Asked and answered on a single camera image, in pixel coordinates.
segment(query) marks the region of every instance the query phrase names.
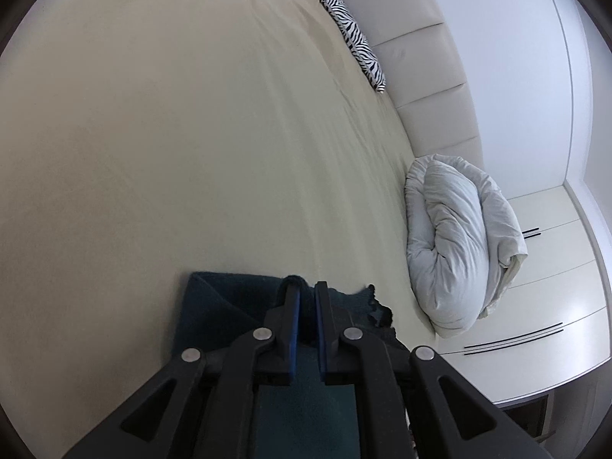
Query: upholstered headboard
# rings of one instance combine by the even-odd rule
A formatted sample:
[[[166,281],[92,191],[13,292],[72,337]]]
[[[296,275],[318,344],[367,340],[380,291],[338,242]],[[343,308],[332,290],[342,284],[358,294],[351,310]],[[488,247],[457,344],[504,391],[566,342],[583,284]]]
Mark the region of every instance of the upholstered headboard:
[[[460,155],[483,167],[463,65],[435,0],[344,0],[387,76],[415,156]]]

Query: metal rivet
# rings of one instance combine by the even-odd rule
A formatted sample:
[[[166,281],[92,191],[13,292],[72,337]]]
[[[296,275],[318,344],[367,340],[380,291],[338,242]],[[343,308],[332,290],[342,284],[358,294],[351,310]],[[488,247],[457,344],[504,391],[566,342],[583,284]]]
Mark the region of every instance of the metal rivet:
[[[181,354],[181,359],[185,362],[195,362],[200,358],[200,351],[198,349],[185,349]]]
[[[418,347],[415,351],[414,354],[420,358],[420,360],[432,360],[434,355],[436,355],[436,352],[433,351],[432,348],[430,347]]]
[[[349,340],[361,340],[361,337],[363,337],[363,331],[361,331],[359,328],[351,327],[345,329],[344,335]]]
[[[270,340],[272,337],[272,330],[268,328],[257,328],[253,332],[253,338],[255,340]]]

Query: dark green fabric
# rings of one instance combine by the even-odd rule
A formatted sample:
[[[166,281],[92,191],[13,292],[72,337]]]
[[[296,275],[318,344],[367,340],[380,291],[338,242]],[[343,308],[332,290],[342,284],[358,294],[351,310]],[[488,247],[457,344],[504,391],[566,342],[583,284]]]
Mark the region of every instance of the dark green fabric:
[[[261,386],[254,409],[255,459],[358,459],[359,430],[353,386],[325,386],[319,378],[314,289],[298,276],[285,279],[230,273],[193,273],[183,299],[173,355],[231,345],[262,326],[267,310],[284,303],[288,283],[301,291],[298,371],[289,387]],[[329,288],[332,305],[351,313],[355,326],[394,348],[405,347],[391,328],[391,310],[374,287],[352,295]]]

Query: mattress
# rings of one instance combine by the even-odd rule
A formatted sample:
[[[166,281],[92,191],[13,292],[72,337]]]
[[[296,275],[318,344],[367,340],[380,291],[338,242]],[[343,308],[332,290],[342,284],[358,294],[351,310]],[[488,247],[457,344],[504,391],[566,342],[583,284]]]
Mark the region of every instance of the mattress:
[[[414,157],[318,0],[39,0],[0,57],[0,403],[59,458],[155,373],[190,272],[409,287]]]

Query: black and white striped fabric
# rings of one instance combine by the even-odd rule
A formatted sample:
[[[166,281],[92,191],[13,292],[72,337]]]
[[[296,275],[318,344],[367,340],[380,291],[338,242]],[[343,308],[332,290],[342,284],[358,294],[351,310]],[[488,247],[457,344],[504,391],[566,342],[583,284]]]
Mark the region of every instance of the black and white striped fabric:
[[[348,11],[342,0],[319,0],[325,10],[332,16],[338,25],[342,36],[347,42],[348,49],[361,66],[361,70],[374,90],[382,92],[387,85],[383,69],[378,62],[368,40],[359,29],[357,22]]]

